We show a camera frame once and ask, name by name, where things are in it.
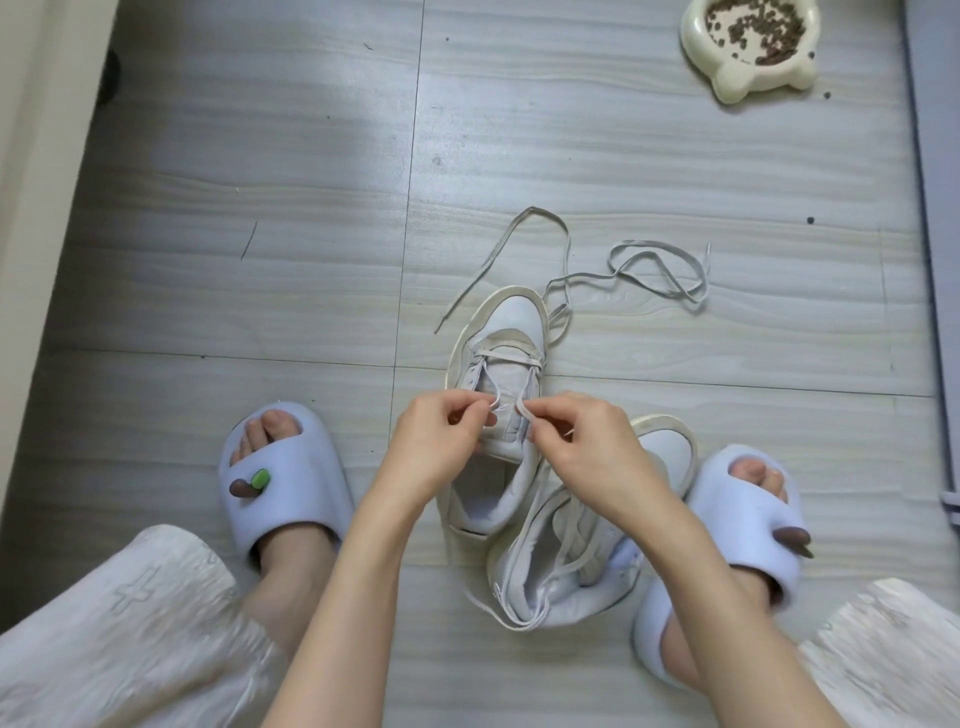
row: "toe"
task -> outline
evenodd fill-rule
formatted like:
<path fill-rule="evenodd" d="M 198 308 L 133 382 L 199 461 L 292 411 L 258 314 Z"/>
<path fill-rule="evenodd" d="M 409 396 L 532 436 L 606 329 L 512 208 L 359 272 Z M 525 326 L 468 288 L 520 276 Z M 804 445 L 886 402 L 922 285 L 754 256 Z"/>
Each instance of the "toe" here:
<path fill-rule="evenodd" d="M 780 471 L 775 471 L 772 468 L 767 469 L 766 475 L 763 476 L 763 482 L 760 483 L 760 487 L 768 493 L 772 493 L 784 503 L 786 502 L 786 489 L 783 487 L 783 473 Z"/>
<path fill-rule="evenodd" d="M 244 433 L 247 435 L 247 441 L 254 452 L 267 447 L 267 430 L 263 428 L 260 418 L 256 417 L 249 420 L 244 425 Z"/>
<path fill-rule="evenodd" d="M 252 454 L 253 448 L 250 446 L 250 440 L 248 440 L 247 435 L 244 434 L 244 436 L 240 438 L 240 459 L 243 460 Z"/>
<path fill-rule="evenodd" d="M 282 440 L 286 437 L 295 437 L 300 434 L 300 426 L 287 412 L 278 409 L 268 409 L 260 418 L 271 440 Z"/>
<path fill-rule="evenodd" d="M 730 466 L 730 474 L 754 485 L 761 485 L 767 474 L 767 465 L 759 458 L 744 457 Z"/>

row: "green slipper charm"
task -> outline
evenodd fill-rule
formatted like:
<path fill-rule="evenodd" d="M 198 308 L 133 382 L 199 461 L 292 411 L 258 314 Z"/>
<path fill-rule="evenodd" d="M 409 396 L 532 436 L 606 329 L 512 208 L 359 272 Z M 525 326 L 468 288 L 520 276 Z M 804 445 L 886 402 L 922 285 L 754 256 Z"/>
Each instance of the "green slipper charm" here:
<path fill-rule="evenodd" d="M 262 491 L 270 484 L 270 473 L 263 468 L 253 474 L 250 484 L 258 491 Z"/>

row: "foot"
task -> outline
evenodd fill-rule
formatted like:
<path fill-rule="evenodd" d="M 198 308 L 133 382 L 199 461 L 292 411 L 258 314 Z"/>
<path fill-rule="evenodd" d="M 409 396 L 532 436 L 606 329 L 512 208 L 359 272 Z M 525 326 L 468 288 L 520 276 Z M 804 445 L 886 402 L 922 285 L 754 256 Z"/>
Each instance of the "foot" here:
<path fill-rule="evenodd" d="M 243 438 L 230 457 L 230 465 L 272 442 L 299 434 L 293 417 L 268 410 L 244 425 Z M 332 537 L 316 523 L 291 523 L 263 536 L 256 542 L 254 553 L 259 557 L 262 579 L 247 596 L 244 611 L 260 622 L 292 658 L 333 571 L 336 551 Z"/>
<path fill-rule="evenodd" d="M 730 475 L 746 480 L 778 497 L 784 503 L 787 502 L 786 489 L 783 487 L 783 473 L 768 468 L 762 460 L 753 457 L 737 460 L 730 467 Z M 736 566 L 731 569 L 734 578 L 750 599 L 769 612 L 770 607 L 780 597 L 777 584 L 760 571 Z M 690 654 L 690 647 L 686 643 L 684 631 L 676 614 L 670 615 L 666 629 L 663 630 L 663 637 L 660 639 L 660 656 L 666 671 L 676 680 L 693 690 L 703 691 L 697 666 L 693 662 L 693 655 Z"/>

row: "kibble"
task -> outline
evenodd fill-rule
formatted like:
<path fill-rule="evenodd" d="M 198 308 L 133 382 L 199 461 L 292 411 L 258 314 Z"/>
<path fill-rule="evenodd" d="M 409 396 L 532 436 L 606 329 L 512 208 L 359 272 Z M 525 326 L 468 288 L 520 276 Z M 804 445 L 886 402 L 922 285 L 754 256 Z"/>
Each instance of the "kibble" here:
<path fill-rule="evenodd" d="M 710 34 L 718 46 L 723 48 L 729 40 L 731 45 L 738 45 L 741 51 L 745 51 L 748 45 L 746 33 L 750 30 L 760 36 L 759 45 L 763 51 L 763 55 L 754 59 L 756 65 L 775 65 L 796 55 L 804 35 L 804 22 L 797 15 L 797 9 L 792 2 L 789 0 L 717 0 L 707 8 L 708 30 L 722 31 L 723 24 L 718 22 L 717 14 L 734 8 L 743 8 L 746 12 L 727 27 L 726 38 Z M 733 53 L 732 56 L 735 59 L 740 58 L 737 53 Z"/>

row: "hand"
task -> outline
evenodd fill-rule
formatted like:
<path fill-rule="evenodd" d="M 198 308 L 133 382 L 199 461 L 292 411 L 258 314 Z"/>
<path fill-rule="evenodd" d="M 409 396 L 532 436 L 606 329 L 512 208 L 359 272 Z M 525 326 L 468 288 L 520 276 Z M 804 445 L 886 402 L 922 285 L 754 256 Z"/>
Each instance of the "hand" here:
<path fill-rule="evenodd" d="M 624 528 L 638 506 L 675 498 L 619 407 L 576 392 L 524 404 L 537 417 L 534 444 L 573 495 L 608 521 Z"/>
<path fill-rule="evenodd" d="M 371 490 L 423 510 L 476 451 L 484 425 L 495 425 L 493 395 L 466 389 L 429 392 L 400 415 Z"/>

